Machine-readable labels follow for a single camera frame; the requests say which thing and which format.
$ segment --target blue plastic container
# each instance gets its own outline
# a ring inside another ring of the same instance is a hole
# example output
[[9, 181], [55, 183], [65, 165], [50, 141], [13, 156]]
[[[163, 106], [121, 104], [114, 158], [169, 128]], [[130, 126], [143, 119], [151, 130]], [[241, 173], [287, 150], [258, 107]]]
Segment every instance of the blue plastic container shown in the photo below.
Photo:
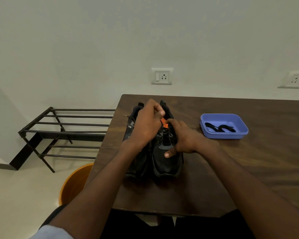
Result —
[[[216, 127], [220, 125], [232, 126], [236, 132], [230, 132], [227, 129], [223, 129], [225, 132], [215, 132], [212, 128], [206, 127], [205, 122]], [[248, 133], [247, 126], [236, 114], [206, 113], [200, 117], [200, 126], [204, 135], [212, 139], [241, 139]]]

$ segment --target white sleeve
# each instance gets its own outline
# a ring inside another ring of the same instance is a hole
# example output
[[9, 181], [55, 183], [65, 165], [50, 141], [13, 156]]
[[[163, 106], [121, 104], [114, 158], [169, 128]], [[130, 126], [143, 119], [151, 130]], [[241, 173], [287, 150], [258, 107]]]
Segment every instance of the white sleeve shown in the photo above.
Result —
[[73, 239], [64, 229], [45, 225], [29, 239]]

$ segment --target dark pants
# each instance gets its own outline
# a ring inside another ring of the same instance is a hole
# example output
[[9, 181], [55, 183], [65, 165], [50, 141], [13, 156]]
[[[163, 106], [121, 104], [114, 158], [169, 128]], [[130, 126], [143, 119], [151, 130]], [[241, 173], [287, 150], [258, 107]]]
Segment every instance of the dark pants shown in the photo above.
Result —
[[[49, 224], [66, 205], [56, 208], [41, 226]], [[101, 238], [255, 238], [239, 210], [220, 218], [164, 216], [158, 226], [151, 227], [133, 212], [112, 209]]]

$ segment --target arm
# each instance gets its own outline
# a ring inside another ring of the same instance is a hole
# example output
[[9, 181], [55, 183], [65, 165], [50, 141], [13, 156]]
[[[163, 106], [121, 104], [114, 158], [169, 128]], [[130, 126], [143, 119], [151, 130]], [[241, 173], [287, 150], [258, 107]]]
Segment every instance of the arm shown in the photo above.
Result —
[[182, 121], [167, 122], [173, 125], [178, 143], [165, 157], [176, 152], [199, 153], [223, 183], [256, 238], [299, 238], [299, 209], [235, 162], [218, 142]]
[[134, 130], [118, 154], [50, 223], [75, 239], [99, 238], [125, 173], [142, 148], [158, 132], [165, 112], [154, 100], [139, 111]]

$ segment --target electrical socket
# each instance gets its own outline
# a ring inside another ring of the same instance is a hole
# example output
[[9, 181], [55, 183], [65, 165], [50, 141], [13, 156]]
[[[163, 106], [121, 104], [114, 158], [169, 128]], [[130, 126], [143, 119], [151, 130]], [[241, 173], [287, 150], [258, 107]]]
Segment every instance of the electrical socket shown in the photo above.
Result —
[[152, 85], [171, 85], [173, 68], [152, 68]]
[[299, 89], [299, 71], [289, 72], [278, 88]]

